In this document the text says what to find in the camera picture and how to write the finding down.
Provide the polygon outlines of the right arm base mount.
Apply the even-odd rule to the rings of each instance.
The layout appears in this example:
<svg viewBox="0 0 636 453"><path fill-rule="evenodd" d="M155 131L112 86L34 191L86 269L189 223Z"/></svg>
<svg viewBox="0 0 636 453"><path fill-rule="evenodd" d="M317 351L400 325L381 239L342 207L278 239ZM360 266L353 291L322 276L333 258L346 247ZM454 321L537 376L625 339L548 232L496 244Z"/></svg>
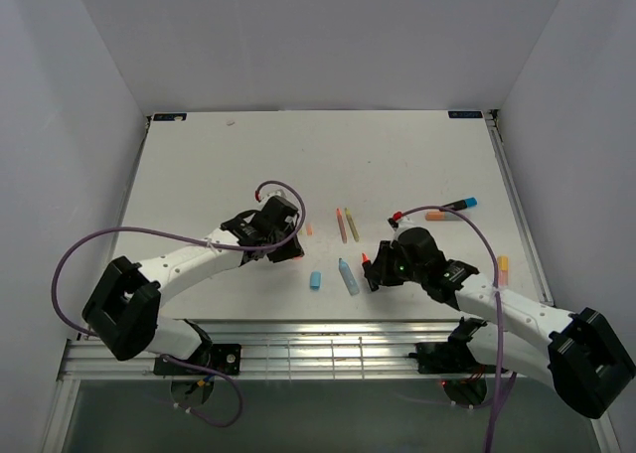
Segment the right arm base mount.
<svg viewBox="0 0 636 453"><path fill-rule="evenodd" d="M451 342L417 343L407 357L417 362L420 374L468 374L480 366L466 345Z"/></svg>

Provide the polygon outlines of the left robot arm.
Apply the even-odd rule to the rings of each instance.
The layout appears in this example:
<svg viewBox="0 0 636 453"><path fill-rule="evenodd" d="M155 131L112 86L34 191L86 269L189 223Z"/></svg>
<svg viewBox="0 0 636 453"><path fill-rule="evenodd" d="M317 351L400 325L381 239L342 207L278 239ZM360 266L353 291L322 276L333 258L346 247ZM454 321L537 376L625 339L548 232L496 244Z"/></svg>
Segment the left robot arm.
<svg viewBox="0 0 636 453"><path fill-rule="evenodd" d="M170 356L189 373L211 361L208 334L187 319L160 314L164 304L221 272L267 258L272 263L304 254L297 238L299 209L280 192L240 213L195 243L132 262L110 261L81 316L119 361L143 352Z"/></svg>

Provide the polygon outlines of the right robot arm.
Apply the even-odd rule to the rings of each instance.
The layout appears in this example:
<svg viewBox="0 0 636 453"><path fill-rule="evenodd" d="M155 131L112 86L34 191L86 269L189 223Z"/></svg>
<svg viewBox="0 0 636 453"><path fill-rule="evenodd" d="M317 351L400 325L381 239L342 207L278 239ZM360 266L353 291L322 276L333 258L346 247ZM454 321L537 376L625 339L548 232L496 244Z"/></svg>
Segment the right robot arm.
<svg viewBox="0 0 636 453"><path fill-rule="evenodd" d="M635 378L634 361L600 312L574 313L496 289L476 267L446 257L423 227L398 229L362 267L372 291L412 282L464 313L448 340L425 354L440 371L500 365L545 384L593 419Z"/></svg>

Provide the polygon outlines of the light blue highlighter marker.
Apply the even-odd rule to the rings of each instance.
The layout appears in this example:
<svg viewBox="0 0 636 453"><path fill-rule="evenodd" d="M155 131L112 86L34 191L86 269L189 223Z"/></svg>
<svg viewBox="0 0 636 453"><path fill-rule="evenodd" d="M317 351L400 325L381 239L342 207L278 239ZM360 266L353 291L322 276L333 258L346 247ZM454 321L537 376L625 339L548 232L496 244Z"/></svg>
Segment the light blue highlighter marker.
<svg viewBox="0 0 636 453"><path fill-rule="evenodd" d="M349 264L343 258L338 260L338 270L349 294L351 296L358 295L360 293L360 288L357 280Z"/></svg>

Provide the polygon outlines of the black marker orange cap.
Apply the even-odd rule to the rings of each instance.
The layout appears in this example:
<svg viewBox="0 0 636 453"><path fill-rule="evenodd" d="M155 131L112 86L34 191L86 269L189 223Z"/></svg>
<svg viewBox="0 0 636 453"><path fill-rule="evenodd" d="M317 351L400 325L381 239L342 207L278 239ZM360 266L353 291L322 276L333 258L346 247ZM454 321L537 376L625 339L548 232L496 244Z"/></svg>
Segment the black marker orange cap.
<svg viewBox="0 0 636 453"><path fill-rule="evenodd" d="M364 273L364 278L366 279L367 284L369 286L369 290L371 292L378 291L379 284L378 284L377 272L374 269L374 266L371 260L364 252L362 253L362 269Z"/></svg>

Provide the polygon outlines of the yellow thin highlighter pen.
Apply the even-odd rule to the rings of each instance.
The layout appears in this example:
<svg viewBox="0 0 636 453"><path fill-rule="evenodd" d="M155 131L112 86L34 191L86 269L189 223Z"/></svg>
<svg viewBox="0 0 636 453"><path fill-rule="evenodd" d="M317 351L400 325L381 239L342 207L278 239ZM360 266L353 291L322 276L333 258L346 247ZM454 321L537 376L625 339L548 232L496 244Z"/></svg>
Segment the yellow thin highlighter pen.
<svg viewBox="0 0 636 453"><path fill-rule="evenodd" d="M350 228L350 231L351 231L351 234L352 234L352 237L353 237L354 241L355 242L359 242L360 236L359 236L357 227L355 225L355 221L354 221L353 215L352 215L351 211L348 208L345 208L345 217L347 219L347 223L348 223L348 226Z"/></svg>

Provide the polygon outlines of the orange thin highlighter pen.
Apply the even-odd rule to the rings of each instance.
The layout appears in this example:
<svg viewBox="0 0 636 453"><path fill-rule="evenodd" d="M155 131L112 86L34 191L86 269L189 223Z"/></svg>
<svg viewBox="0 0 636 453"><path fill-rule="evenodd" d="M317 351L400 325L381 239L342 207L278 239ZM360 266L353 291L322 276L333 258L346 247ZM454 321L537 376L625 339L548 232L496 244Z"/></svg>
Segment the orange thin highlighter pen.
<svg viewBox="0 0 636 453"><path fill-rule="evenodd" d="M336 217L337 217L337 223L338 223L338 227L339 227L339 233L340 233L340 237L341 240L344 244L346 244L348 242L348 238L347 238L347 230L345 227L345 220L344 220L344 215L343 212L340 208L336 209Z"/></svg>

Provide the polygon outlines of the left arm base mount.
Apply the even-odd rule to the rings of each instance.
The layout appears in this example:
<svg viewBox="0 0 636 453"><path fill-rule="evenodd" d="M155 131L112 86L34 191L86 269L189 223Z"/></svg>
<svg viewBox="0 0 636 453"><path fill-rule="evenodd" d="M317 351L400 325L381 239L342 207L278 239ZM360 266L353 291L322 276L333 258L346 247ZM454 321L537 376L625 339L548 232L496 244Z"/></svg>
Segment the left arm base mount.
<svg viewBox="0 0 636 453"><path fill-rule="evenodd" d="M240 373L242 345L241 344L212 344L198 357L187 360L188 364L203 366L228 376L238 376ZM205 376L207 373L195 368L180 367L174 363L157 358L153 366L153 374L164 377Z"/></svg>

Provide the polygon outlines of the light blue marker cap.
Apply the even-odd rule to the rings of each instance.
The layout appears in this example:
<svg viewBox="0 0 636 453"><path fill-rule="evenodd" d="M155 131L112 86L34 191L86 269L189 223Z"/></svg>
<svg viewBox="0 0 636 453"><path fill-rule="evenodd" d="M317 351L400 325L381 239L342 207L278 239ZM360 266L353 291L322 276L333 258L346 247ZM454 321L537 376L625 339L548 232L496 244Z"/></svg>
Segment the light blue marker cap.
<svg viewBox="0 0 636 453"><path fill-rule="evenodd" d="M320 271L312 271L309 278L309 288L312 291L318 291L322 285L322 273Z"/></svg>

